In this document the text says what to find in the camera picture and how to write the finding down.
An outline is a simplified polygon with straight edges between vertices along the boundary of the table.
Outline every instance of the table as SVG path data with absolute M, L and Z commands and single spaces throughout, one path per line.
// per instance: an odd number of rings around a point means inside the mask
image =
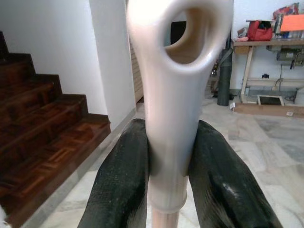
M 252 61 L 252 55 L 254 52 L 254 48 L 257 46 L 296 46 L 296 45 L 304 45 L 304 39 L 273 39 L 271 41 L 235 41 L 232 40 L 232 46 L 247 46 L 249 47 L 249 51 L 247 54 L 247 62 L 244 71 L 243 77 L 243 85 L 241 90 L 241 101 L 243 103 L 249 103 L 245 96 L 245 89 L 248 86 L 273 86 L 277 79 L 269 79 L 269 78 L 250 78 L 249 70 Z M 284 79 L 281 82 L 282 86 L 285 87 L 304 87 L 303 79 Z

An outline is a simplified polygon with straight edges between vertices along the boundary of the wooden staircase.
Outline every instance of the wooden staircase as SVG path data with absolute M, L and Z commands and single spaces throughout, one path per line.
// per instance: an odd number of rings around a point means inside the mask
M 110 133 L 85 95 L 62 94 L 29 54 L 8 52 L 0 32 L 0 205 L 20 227 Z

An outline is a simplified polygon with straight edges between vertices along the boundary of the red bag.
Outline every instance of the red bag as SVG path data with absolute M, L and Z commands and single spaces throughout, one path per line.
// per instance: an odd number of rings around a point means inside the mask
M 249 24 L 247 37 L 249 41 L 269 41 L 272 38 L 272 28 L 269 21 L 252 21 Z

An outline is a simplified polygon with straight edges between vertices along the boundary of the black cylinder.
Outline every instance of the black cylinder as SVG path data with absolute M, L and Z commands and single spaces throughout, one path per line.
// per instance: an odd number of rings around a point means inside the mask
M 225 58 L 220 65 L 220 74 L 218 81 L 218 105 L 229 105 L 229 89 L 230 79 L 232 72 L 232 50 L 225 49 L 222 52 L 222 56 Z

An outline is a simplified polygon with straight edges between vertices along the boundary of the tiled floor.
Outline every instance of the tiled floor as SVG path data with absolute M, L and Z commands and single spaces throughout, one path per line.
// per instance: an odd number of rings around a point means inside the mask
M 143 103 L 136 118 L 144 118 Z M 304 119 L 232 113 L 208 99 L 200 119 L 220 131 L 256 177 L 285 228 L 304 228 Z M 76 228 L 85 210 L 100 164 L 116 139 L 95 162 L 41 228 Z M 147 227 L 151 227 L 148 206 Z M 199 228 L 191 187 L 181 209 L 179 228 Z

